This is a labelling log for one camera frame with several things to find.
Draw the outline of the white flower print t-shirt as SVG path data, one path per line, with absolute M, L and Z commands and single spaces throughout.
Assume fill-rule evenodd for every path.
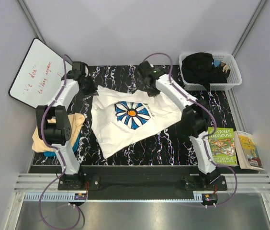
M 182 112 L 162 92 L 149 97 L 140 90 L 129 94 L 98 86 L 91 115 L 91 129 L 107 159 L 179 122 Z

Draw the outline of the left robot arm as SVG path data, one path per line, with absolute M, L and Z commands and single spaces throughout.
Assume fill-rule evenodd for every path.
M 85 185 L 85 178 L 80 175 L 80 164 L 70 144 L 72 128 L 67 109 L 78 92 L 85 96 L 98 95 L 89 66 L 84 62 L 73 62 L 72 69 L 62 77 L 54 97 L 35 109 L 39 138 L 56 153 L 62 174 L 69 177 L 68 184 L 76 190 Z

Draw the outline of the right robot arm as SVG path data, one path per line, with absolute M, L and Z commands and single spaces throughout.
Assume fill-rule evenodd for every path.
M 181 110 L 179 128 L 183 137 L 192 142 L 198 161 L 199 176 L 188 181 L 192 187 L 210 190 L 216 185 L 220 173 L 216 169 L 208 141 L 210 112 L 203 100 L 198 100 L 179 86 L 168 73 L 153 67 L 148 61 L 139 64 L 139 73 L 147 86 L 149 96 L 165 94 Z

